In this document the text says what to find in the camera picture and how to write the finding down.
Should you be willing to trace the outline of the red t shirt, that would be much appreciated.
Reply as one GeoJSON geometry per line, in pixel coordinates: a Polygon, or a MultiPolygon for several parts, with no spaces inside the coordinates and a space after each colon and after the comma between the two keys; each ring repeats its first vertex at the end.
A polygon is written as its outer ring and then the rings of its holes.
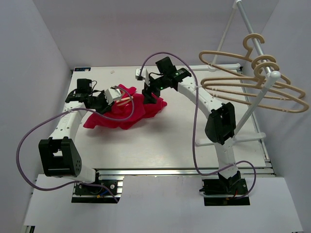
{"type": "Polygon", "coordinates": [[[126,100],[114,104],[111,112],[105,113],[104,116],[114,119],[124,119],[128,116],[130,118],[126,121],[113,121],[97,114],[91,114],[83,124],[84,128],[94,129],[96,126],[100,126],[128,130],[142,119],[155,117],[167,106],[167,102],[161,97],[156,98],[155,104],[144,104],[144,96],[137,93],[135,87],[127,88],[122,84],[119,84],[119,87],[126,90],[126,92],[122,92],[122,97],[126,100]]]}

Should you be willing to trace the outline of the beige hanger front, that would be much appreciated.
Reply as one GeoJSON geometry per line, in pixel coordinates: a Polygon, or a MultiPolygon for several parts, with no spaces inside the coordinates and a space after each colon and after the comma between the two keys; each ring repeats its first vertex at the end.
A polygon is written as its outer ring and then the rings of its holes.
{"type": "Polygon", "coordinates": [[[125,92],[121,90],[121,99],[116,101],[118,106],[126,105],[131,102],[132,96],[127,95],[125,96],[125,92]]]}

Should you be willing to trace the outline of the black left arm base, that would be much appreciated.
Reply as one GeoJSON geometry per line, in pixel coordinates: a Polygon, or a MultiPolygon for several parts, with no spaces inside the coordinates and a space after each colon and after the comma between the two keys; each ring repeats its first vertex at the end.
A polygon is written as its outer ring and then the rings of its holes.
{"type": "MultiPolygon", "coordinates": [[[[100,184],[106,186],[117,200],[120,200],[123,181],[121,180],[100,180],[100,184]]],[[[93,187],[83,184],[76,184],[73,189],[72,203],[99,203],[116,204],[115,199],[102,187],[93,187]]]]}

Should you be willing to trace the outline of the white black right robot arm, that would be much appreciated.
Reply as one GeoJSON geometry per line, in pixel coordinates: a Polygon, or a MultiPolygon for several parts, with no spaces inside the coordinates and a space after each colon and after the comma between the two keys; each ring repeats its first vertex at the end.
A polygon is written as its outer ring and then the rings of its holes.
{"type": "Polygon", "coordinates": [[[144,81],[142,94],[144,103],[155,104],[160,92],[173,88],[195,104],[195,110],[201,111],[207,118],[205,134],[213,143],[219,164],[217,172],[219,187],[224,193],[232,193],[241,179],[236,166],[233,137],[236,129],[235,108],[232,103],[223,103],[215,99],[198,85],[197,78],[189,68],[177,69],[169,57],[156,62],[158,78],[152,78],[144,67],[136,70],[136,79],[144,81]]]}

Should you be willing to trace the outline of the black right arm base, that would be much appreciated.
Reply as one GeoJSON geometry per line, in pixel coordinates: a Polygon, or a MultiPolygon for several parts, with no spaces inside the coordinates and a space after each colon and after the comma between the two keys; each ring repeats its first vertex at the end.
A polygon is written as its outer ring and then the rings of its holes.
{"type": "Polygon", "coordinates": [[[249,206],[246,180],[238,171],[233,177],[226,179],[218,174],[217,179],[203,179],[199,190],[204,198],[204,206],[249,206]]]}

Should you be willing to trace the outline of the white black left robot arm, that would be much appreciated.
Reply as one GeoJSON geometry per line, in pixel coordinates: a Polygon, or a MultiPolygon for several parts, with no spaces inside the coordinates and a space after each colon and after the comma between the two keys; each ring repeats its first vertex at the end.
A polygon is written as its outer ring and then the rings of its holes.
{"type": "Polygon", "coordinates": [[[78,128],[86,109],[99,114],[111,111],[116,100],[121,99],[121,91],[109,88],[93,95],[92,80],[78,79],[76,88],[67,96],[64,115],[48,139],[42,139],[38,148],[44,174],[50,177],[68,177],[86,183],[93,194],[102,190],[103,182],[96,178],[96,170],[82,164],[81,156],[74,144],[78,128]]]}

